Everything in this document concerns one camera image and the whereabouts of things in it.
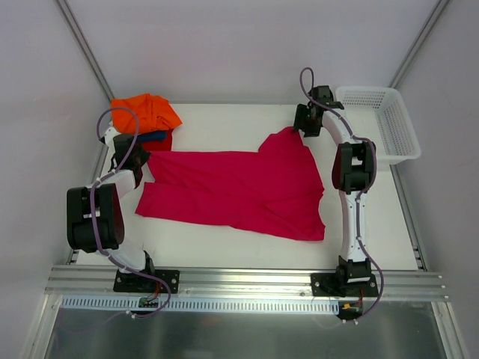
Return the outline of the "aluminium mounting rail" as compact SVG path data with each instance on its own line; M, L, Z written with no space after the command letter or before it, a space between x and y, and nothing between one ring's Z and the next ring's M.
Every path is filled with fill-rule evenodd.
M185 298L320 299L311 291L312 270L177 268L177 296ZM116 268L112 266L54 266L46 294L114 295ZM385 271L378 277L386 301L448 302L451 291L439 273L431 271Z

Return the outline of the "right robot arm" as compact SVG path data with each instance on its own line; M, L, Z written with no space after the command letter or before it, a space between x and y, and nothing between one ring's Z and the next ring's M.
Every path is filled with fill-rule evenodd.
M315 296L376 298L379 294L372 263L364 252L365 204L376 179L376 148L353 134L330 87L316 86L307 92L308 104L299 104L293 128L305 137L317 137L325 129L337 145L332 166L332 185L341 199L343 244L333 273L313 273Z

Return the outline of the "white plastic basket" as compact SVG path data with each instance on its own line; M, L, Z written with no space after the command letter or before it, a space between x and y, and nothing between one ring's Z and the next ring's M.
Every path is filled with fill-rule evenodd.
M341 86L335 98L344 106L354 134L375 143L382 170L421 155L403 98L394 88Z

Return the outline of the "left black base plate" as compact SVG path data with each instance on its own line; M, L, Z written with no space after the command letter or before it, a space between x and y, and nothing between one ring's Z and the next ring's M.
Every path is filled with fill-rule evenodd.
M113 291L118 293L167 293L166 284L170 288L172 294L177 294L180 284L180 272L171 269L155 269L154 271L146 271L146 275L156 277L162 280L148 279L145 276L136 275L131 272L122 272L120 269L116 271Z

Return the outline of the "red folded t shirt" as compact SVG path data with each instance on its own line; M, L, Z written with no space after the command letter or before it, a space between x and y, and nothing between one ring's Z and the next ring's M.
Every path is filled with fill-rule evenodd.
M151 141L142 143L142 146L147 151L171 151L172 148L172 134L168 132L168 138L163 142Z

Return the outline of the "orange folded t shirt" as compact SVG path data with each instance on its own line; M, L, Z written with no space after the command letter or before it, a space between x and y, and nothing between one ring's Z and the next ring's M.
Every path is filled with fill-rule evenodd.
M112 112L113 127L120 133L135 134L136 121L131 111L138 118L139 134L168 131L183 124L170 102L158 95L144 93L126 99L113 99L111 107L128 108L128 111L114 110Z

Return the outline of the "magenta t shirt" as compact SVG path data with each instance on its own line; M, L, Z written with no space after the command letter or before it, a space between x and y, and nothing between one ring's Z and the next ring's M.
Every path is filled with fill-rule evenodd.
M154 152L137 215L320 242L324 186L310 149L290 127L255 152Z

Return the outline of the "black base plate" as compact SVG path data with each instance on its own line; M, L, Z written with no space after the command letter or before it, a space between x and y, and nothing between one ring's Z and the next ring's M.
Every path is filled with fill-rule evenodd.
M177 294L180 284L180 272L171 269L155 269L154 271L146 271L146 275L156 277L162 280L148 279L145 276L136 275L131 272L122 272L120 269L116 271L113 291L118 293L167 293L166 284L170 288L172 294Z
M377 298L379 287L376 278L371 275L366 281L347 283L335 273L313 273L310 276L311 291L314 297L360 297Z

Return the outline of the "blue folded t shirt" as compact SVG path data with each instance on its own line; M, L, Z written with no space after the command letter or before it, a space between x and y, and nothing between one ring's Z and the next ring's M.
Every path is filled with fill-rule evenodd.
M145 143L151 141L158 141L163 142L168 138L168 131L153 131L153 132L146 132L137 136L138 143Z

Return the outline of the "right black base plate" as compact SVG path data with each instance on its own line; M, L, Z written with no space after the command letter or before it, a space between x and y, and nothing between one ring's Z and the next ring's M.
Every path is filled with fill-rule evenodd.
M347 283L335 273L313 273L310 276L311 291L314 297L360 297L377 298L379 287L376 278L371 275L366 281Z

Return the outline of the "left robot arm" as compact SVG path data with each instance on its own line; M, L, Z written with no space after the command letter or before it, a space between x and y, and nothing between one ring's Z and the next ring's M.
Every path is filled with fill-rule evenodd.
M89 186L67 191L67 241L73 250L114 260L119 271L141 292L156 285L150 255L125 239L120 199L136 190L142 167L150 153L135 143L132 135L117 135L109 141L113 150L107 174Z

